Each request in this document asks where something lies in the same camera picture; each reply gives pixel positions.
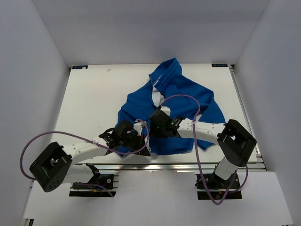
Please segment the blue zip jacket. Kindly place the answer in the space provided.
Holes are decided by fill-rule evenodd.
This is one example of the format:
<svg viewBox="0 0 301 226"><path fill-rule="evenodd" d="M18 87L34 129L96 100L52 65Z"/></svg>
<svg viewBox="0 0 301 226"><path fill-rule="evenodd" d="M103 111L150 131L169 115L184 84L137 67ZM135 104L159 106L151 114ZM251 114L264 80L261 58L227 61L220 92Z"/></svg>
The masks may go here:
<svg viewBox="0 0 301 226"><path fill-rule="evenodd" d="M135 92L128 94L127 101L118 112L118 123L136 119L149 122L150 115L166 99L165 106L171 110L171 117L183 116L193 119L200 110L199 121L224 123L225 118L214 100L214 92L186 78L176 58L162 62L149 81Z"/></svg>

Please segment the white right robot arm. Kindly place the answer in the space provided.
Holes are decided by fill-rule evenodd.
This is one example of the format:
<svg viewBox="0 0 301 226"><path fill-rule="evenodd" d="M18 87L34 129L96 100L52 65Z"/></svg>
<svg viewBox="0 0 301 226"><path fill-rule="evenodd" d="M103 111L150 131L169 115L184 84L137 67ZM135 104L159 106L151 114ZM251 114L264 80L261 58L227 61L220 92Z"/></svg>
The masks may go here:
<svg viewBox="0 0 301 226"><path fill-rule="evenodd" d="M256 139L237 120L214 124L182 116L171 118L169 113L168 107L159 107L150 116L150 135L156 138L196 138L218 145L224 157L210 176L203 176L195 185L199 189L225 189L234 172L247 166Z"/></svg>

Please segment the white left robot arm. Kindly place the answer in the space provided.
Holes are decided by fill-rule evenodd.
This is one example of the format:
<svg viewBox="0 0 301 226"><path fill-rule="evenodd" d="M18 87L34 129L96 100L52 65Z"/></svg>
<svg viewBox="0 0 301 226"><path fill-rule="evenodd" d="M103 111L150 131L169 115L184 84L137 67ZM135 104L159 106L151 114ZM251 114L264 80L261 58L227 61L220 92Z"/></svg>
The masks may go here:
<svg viewBox="0 0 301 226"><path fill-rule="evenodd" d="M30 172L46 193L67 183L102 187L99 169L87 161L111 153L122 157L130 154L150 156L149 134L143 134L147 128L147 123L142 120L136 120L135 124L123 120L92 140L82 138L81 143L71 145L52 142L31 164Z"/></svg>

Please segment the right corner label sticker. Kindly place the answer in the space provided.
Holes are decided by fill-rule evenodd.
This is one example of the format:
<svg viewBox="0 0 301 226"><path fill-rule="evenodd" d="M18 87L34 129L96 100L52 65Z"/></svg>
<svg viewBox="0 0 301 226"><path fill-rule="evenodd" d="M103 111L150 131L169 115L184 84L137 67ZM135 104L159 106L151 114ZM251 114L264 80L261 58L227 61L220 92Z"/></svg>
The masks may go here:
<svg viewBox="0 0 301 226"><path fill-rule="evenodd" d="M212 63L212 67L228 67L228 64L225 63Z"/></svg>

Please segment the corner label sticker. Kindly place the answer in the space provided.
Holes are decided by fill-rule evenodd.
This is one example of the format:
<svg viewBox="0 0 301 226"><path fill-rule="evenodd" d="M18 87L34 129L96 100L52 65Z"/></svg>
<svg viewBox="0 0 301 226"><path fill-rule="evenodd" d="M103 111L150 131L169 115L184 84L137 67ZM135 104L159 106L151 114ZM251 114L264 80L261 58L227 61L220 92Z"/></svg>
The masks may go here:
<svg viewBox="0 0 301 226"><path fill-rule="evenodd" d="M87 68L88 68L87 65L73 65L71 69L72 70L85 70Z"/></svg>
<svg viewBox="0 0 301 226"><path fill-rule="evenodd" d="M212 67L228 67L228 64L225 63L212 63Z"/></svg>

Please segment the left corner label sticker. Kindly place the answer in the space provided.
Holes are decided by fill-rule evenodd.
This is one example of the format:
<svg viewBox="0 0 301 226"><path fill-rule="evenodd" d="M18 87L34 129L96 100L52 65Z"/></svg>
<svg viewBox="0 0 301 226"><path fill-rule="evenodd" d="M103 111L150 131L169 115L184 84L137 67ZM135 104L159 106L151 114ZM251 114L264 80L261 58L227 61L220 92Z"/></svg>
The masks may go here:
<svg viewBox="0 0 301 226"><path fill-rule="evenodd" d="M85 70L87 68L88 68L87 65L73 65L71 69L72 70Z"/></svg>

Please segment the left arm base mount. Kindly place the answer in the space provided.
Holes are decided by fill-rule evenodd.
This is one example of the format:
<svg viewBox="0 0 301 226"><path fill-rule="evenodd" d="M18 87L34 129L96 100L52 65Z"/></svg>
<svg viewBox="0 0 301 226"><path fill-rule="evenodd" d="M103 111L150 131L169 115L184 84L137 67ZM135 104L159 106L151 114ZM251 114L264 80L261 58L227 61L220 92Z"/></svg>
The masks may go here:
<svg viewBox="0 0 301 226"><path fill-rule="evenodd" d="M113 198L119 185L119 174L101 173L95 175L89 182L71 183L70 197Z"/></svg>

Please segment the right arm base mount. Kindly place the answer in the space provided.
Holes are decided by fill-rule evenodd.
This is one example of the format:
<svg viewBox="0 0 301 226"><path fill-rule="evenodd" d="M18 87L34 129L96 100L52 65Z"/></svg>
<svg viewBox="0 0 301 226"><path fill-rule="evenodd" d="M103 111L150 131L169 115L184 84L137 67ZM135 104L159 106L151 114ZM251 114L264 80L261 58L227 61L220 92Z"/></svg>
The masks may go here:
<svg viewBox="0 0 301 226"><path fill-rule="evenodd" d="M226 189L228 188L229 184L231 183L233 176L231 175L230 178L226 181L219 181L219 180L213 181L211 179L211 173L208 173L208 174L204 174L204 178L206 180L206 184L207 184L210 194L212 195L212 197L215 200L219 201L219 200L221 200ZM240 184L238 175L236 175L235 180L234 180L230 190L228 191L228 194L225 197L225 199L226 200L242 200L241 191L238 190L240 188L240 186L241 186L241 184ZM198 200L210 200L210 198L205 190L205 187L202 183L200 174L196 174L195 187L197 188Z"/></svg>

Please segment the aluminium front rail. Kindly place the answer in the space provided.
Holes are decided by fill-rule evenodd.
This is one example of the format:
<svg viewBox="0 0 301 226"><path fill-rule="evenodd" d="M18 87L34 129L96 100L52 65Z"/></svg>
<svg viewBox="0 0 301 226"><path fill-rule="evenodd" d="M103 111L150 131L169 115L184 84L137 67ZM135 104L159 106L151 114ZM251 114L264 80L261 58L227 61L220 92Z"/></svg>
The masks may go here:
<svg viewBox="0 0 301 226"><path fill-rule="evenodd" d="M217 164L201 164L203 170L213 170ZM197 164L95 164L100 170L198 170ZM249 170L266 170L264 163L249 163Z"/></svg>

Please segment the aluminium rail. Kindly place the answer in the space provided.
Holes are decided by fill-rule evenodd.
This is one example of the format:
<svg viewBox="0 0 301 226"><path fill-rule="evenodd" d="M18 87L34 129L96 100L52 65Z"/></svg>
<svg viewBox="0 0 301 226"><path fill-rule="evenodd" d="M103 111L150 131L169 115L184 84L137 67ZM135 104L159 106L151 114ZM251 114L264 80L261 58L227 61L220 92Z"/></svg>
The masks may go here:
<svg viewBox="0 0 301 226"><path fill-rule="evenodd" d="M213 170L217 164L201 164L203 170ZM197 164L95 164L100 170L198 170ZM266 170L264 163L249 163L249 170Z"/></svg>
<svg viewBox="0 0 301 226"><path fill-rule="evenodd" d="M235 65L229 65L229 70L230 70L230 74L231 74L231 77L232 77L234 87L236 89L236 93L237 93L237 96L238 96L238 99L239 99L239 102L240 102L242 112L243 112L243 115L244 115L244 119L246 121L247 129L250 132L250 134L253 137L255 137L255 134L254 134L254 131L253 131L253 128L252 128L247 110L246 110L246 105L245 105L245 103L242 99L242 93L241 93L241 91L239 89L239 86L238 86L237 77L236 77L236 73L235 73ZM256 159L257 159L257 164L260 164L260 165L263 166L263 168L261 168L261 170L268 171L267 168L266 168L266 165L264 163L264 159L262 157L262 154L261 154L261 151L259 149L258 144L256 144L256 146L254 148L254 151L255 151L255 155L256 155Z"/></svg>

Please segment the aluminium right side rail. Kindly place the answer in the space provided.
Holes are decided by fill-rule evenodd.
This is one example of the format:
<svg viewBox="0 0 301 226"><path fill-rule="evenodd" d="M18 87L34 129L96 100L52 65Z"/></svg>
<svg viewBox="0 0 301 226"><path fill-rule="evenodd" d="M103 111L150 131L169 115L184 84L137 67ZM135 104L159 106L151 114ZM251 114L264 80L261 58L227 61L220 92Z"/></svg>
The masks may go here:
<svg viewBox="0 0 301 226"><path fill-rule="evenodd" d="M238 99L239 99L239 102L240 102L242 112L243 112L243 115L244 115L244 119L246 121L247 129L250 132L250 134L253 137L255 137L255 134L254 134L254 131L253 131L253 128L252 128L247 110L246 110L246 105L245 105L245 103L242 99L242 93L241 93L241 91L239 89L239 86L238 86L237 77L236 77L236 73L235 73L235 65L229 65L229 70L230 70L230 74L231 74L231 77L232 77L234 87L236 89L236 93L237 93L237 96L238 96ZM264 163L264 159L262 157L262 154L261 154L261 151L259 149L258 144L256 144L256 146L254 148L254 151L255 151L255 155L256 155L256 159L257 159L257 164L260 164L260 165L263 166L263 168L261 168L261 170L268 171L267 168L266 168L266 165Z"/></svg>

